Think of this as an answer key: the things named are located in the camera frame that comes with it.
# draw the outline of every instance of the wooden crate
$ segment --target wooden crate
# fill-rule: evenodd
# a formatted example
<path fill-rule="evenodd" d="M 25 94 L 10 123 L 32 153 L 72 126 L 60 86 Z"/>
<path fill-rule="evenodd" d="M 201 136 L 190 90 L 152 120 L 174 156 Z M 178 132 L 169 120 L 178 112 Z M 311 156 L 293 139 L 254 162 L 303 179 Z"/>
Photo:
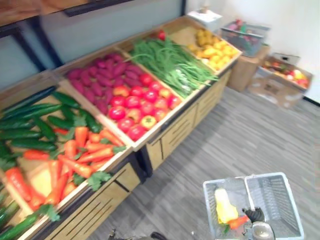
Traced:
<path fill-rule="evenodd" d="M 11 106 L 19 102 L 20 100 L 35 94 L 43 89 L 46 89 L 51 86 L 56 86 L 57 82 L 53 75 L 48 71 L 39 73 L 33 77 L 30 77 L 26 80 L 23 80 L 14 86 L 5 89 L 3 92 L 0 92 L 0 106 L 2 108 Z M 63 87 L 57 89 L 59 92 L 65 92 Z M 59 102 L 52 96 L 47 96 L 37 103 L 54 103 L 58 104 Z M 51 113 L 57 117 L 61 117 L 62 114 L 60 111 Z M 124 143 L 126 142 L 121 136 L 118 136 Z M 24 149 L 22 148 L 12 148 L 14 152 L 21 152 Z M 117 153 L 113 158 L 110 159 L 104 166 L 102 166 L 100 171 L 110 171 L 113 167 L 119 164 L 124 158 L 126 158 L 132 152 L 132 148 L 127 146 L 127 149 L 123 152 Z M 34 188 L 42 193 L 44 196 L 47 196 L 51 192 L 51 180 L 50 173 L 48 170 L 48 163 L 43 161 L 27 161 L 23 157 L 18 158 L 19 166 L 23 169 L 26 179 L 34 186 Z M 127 189 L 133 190 L 133 188 L 138 185 L 137 179 L 131 179 L 132 173 L 130 170 L 127 170 L 126 173 L 123 172 L 123 175 L 119 176 L 119 182 L 121 182 Z M 19 214 L 16 214 L 12 219 L 14 225 L 18 224 L 25 216 L 32 214 L 33 211 L 29 205 L 24 201 L 24 199 L 18 194 L 16 189 L 7 181 L 7 178 L 2 170 L 0 170 L 0 179 L 4 183 L 6 189 L 10 193 L 13 200 L 15 200 L 20 208 L 22 209 Z M 67 205 L 69 205 L 76 197 L 78 197 L 82 192 L 88 188 L 88 182 L 85 181 L 80 184 L 71 194 L 64 198 L 57 206 L 57 210 L 62 210 Z M 25 234 L 23 234 L 19 240 L 29 239 L 32 233 L 36 232 L 38 229 L 42 228 L 45 223 L 48 222 L 47 217 L 40 219 L 32 228 L 30 228 Z"/>

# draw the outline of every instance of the plastic basket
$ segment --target plastic basket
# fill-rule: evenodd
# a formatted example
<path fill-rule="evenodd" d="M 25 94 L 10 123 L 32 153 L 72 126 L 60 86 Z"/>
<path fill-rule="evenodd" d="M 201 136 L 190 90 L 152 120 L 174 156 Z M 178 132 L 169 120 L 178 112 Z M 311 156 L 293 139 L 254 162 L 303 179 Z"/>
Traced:
<path fill-rule="evenodd" d="M 270 27 L 246 23 L 246 31 L 249 33 L 244 33 L 230 29 L 234 24 L 235 21 L 222 27 L 221 37 L 241 50 L 244 56 L 254 57 L 261 49 Z"/>
<path fill-rule="evenodd" d="M 303 240 L 304 230 L 286 175 L 282 172 L 247 177 L 218 179 L 203 183 L 210 231 L 215 239 L 250 239 L 242 235 L 244 228 L 224 234 L 225 226 L 218 224 L 215 190 L 224 188 L 230 203 L 242 213 L 242 208 L 260 207 L 265 221 L 278 240 Z"/>

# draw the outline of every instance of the produce display stand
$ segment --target produce display stand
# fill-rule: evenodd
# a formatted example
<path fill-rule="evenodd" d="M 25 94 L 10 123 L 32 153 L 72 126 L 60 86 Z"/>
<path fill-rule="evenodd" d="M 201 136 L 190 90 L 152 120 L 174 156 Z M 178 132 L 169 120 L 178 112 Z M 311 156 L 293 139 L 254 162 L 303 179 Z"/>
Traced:
<path fill-rule="evenodd" d="M 57 82 L 50 72 L 44 71 L 0 92 L 0 106 L 2 109 L 9 107 L 51 86 L 57 86 Z M 62 93 L 66 92 L 61 86 L 57 86 L 57 90 Z M 39 103 L 55 104 L 58 101 L 49 95 Z M 55 112 L 54 115 L 60 116 L 60 111 Z M 138 165 L 132 148 L 126 143 L 125 139 L 119 135 L 118 137 L 126 144 L 126 150 L 117 153 L 99 169 L 100 171 L 113 173 L 112 179 L 106 182 L 97 192 L 93 192 L 88 186 L 88 182 L 84 181 L 57 205 L 57 211 L 61 217 L 60 221 L 51 222 L 47 217 L 43 217 L 26 231 L 19 240 L 45 239 L 52 231 L 54 232 L 48 239 L 86 239 L 139 183 L 145 181 L 144 173 Z M 12 150 L 21 152 L 21 149 L 17 148 L 12 148 Z M 47 196 L 51 191 L 47 162 L 28 161 L 22 157 L 18 158 L 18 162 L 32 186 L 38 192 Z M 32 214 L 33 211 L 17 193 L 16 189 L 8 183 L 3 171 L 0 171 L 0 178 L 13 200 L 21 208 L 21 211 L 10 222 L 16 225 L 24 217 Z"/>

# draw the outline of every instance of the fruit box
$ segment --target fruit box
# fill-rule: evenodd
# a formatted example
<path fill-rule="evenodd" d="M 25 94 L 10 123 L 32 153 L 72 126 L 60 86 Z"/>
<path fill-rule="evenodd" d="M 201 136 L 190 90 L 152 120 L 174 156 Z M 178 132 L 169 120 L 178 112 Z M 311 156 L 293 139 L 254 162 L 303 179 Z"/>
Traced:
<path fill-rule="evenodd" d="M 264 59 L 262 66 L 258 67 L 250 85 L 248 86 L 248 90 L 280 107 L 289 108 L 296 104 L 304 96 L 304 93 L 311 85 L 313 75 L 310 72 L 294 66 L 293 64 L 287 63 L 288 60 L 290 60 L 289 56 L 282 54 L 267 56 Z M 289 80 L 295 79 L 295 76 L 288 79 L 286 75 L 277 72 L 273 68 L 272 70 L 268 69 L 266 62 L 268 62 L 268 67 L 269 65 L 276 63 L 274 66 L 275 69 L 279 69 L 279 71 L 285 69 L 285 71 L 290 73 L 290 76 L 291 74 L 297 73 L 296 77 L 305 78 L 307 84 L 299 85 L 296 81 Z"/>
<path fill-rule="evenodd" d="M 236 47 L 188 16 L 165 23 L 162 28 L 175 43 L 186 46 L 186 51 L 201 59 L 218 76 L 242 54 Z"/>
<path fill-rule="evenodd" d="M 32 77 L 22 80 L 21 82 L 15 84 L 14 86 L 5 89 L 0 92 L 0 103 L 2 109 L 9 107 L 41 90 L 49 88 L 51 86 L 57 86 L 57 91 L 66 93 L 63 87 L 59 87 L 55 77 L 48 72 L 44 71 L 42 73 L 36 74 Z M 59 104 L 60 102 L 55 99 L 53 96 L 49 95 L 38 103 L 53 103 Z M 60 110 L 50 113 L 52 116 L 61 117 L 62 113 Z M 48 115 L 42 116 L 42 120 L 46 120 Z M 32 130 L 38 130 L 38 127 L 35 126 Z M 126 143 L 126 140 L 121 136 L 117 135 L 118 138 L 122 140 L 123 143 Z M 24 148 L 11 147 L 11 150 L 14 153 L 23 152 Z M 110 171 L 117 164 L 119 164 L 124 158 L 126 158 L 132 152 L 132 148 L 127 144 L 126 150 L 117 153 L 113 156 L 110 161 L 108 161 L 104 166 L 102 166 L 99 171 Z M 37 160 L 26 160 L 23 157 L 18 157 L 17 159 L 19 167 L 24 172 L 25 179 L 31 183 L 31 185 L 41 194 L 47 196 L 51 192 L 51 178 L 48 168 L 48 163 L 46 161 L 37 161 Z M 11 185 L 5 176 L 5 173 L 0 170 L 0 179 L 4 183 L 6 190 L 9 192 L 13 200 L 15 200 L 20 206 L 20 211 L 12 218 L 10 221 L 14 226 L 21 222 L 26 216 L 32 214 L 34 211 L 30 208 L 28 203 L 21 197 L 21 195 L 16 191 L 13 185 Z M 85 190 L 89 188 L 88 182 L 84 181 L 81 183 L 73 192 L 66 196 L 58 205 L 57 211 L 63 210 L 68 206 L 77 196 L 82 194 Z M 32 226 L 28 231 L 26 231 L 19 240 L 30 239 L 37 231 L 43 228 L 49 222 L 46 216 L 42 217 L 38 222 Z"/>

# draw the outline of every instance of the sweet potato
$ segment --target sweet potato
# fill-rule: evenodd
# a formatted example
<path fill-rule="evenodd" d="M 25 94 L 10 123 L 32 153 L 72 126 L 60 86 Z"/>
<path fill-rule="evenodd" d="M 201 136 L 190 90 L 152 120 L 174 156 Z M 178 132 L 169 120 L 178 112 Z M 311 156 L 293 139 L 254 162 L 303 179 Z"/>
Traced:
<path fill-rule="evenodd" d="M 96 102 L 95 94 L 93 93 L 93 91 L 90 88 L 87 88 L 84 91 L 83 95 L 86 97 L 86 99 L 89 100 L 89 102 L 91 102 L 92 104 L 95 104 L 95 102 Z"/>
<path fill-rule="evenodd" d="M 90 66 L 88 70 L 89 70 L 90 76 L 95 78 L 98 73 L 98 68 L 96 66 Z"/>
<path fill-rule="evenodd" d="M 132 78 L 129 78 L 129 77 L 126 77 L 124 79 L 124 82 L 131 88 L 136 87 L 136 86 L 139 86 L 139 87 L 143 86 L 143 84 L 139 80 L 132 79 Z"/>
<path fill-rule="evenodd" d="M 114 87 L 118 87 L 118 86 L 122 86 L 124 84 L 124 79 L 122 76 L 117 76 L 114 80 L 113 86 Z"/>
<path fill-rule="evenodd" d="M 98 73 L 101 74 L 102 76 L 108 78 L 108 79 L 113 79 L 114 78 L 114 75 L 112 74 L 112 71 L 108 71 L 106 69 L 99 68 L 98 69 Z"/>
<path fill-rule="evenodd" d="M 105 61 L 101 57 L 96 58 L 93 62 L 100 69 L 105 69 L 106 68 Z"/>
<path fill-rule="evenodd" d="M 99 99 L 96 101 L 95 106 L 102 112 L 104 115 L 108 113 L 108 105 L 103 99 Z"/>
<path fill-rule="evenodd" d="M 86 86 L 86 87 L 90 87 L 91 86 L 91 79 L 89 76 L 89 71 L 83 70 L 82 73 L 80 74 L 80 79 L 81 79 L 81 83 Z"/>
<path fill-rule="evenodd" d="M 72 86 L 82 95 L 85 93 L 85 87 L 79 80 L 70 80 Z"/>
<path fill-rule="evenodd" d="M 114 68 L 113 68 L 113 76 L 116 78 L 118 76 L 121 76 L 122 74 L 125 73 L 127 68 L 127 64 L 125 62 L 118 63 Z"/>
<path fill-rule="evenodd" d="M 114 85 L 114 83 L 110 79 L 100 74 L 96 76 L 96 80 L 103 87 L 112 87 Z"/>
<path fill-rule="evenodd" d="M 101 88 L 101 86 L 99 85 L 99 83 L 97 83 L 97 82 L 92 83 L 91 89 L 92 89 L 93 93 L 94 93 L 96 96 L 102 97 L 103 91 L 102 91 L 102 88 Z"/>
<path fill-rule="evenodd" d="M 79 79 L 82 71 L 83 71 L 82 68 L 74 68 L 67 73 L 67 78 L 69 80 Z"/>
<path fill-rule="evenodd" d="M 138 67 L 137 65 L 134 65 L 134 64 L 129 64 L 128 66 L 126 66 L 126 70 L 132 71 L 138 75 L 145 73 L 140 67 Z"/>
<path fill-rule="evenodd" d="M 136 74 L 134 71 L 126 70 L 124 74 L 125 74 L 125 76 L 127 78 L 130 78 L 130 79 L 133 79 L 133 80 L 138 80 L 139 79 L 138 74 Z"/>

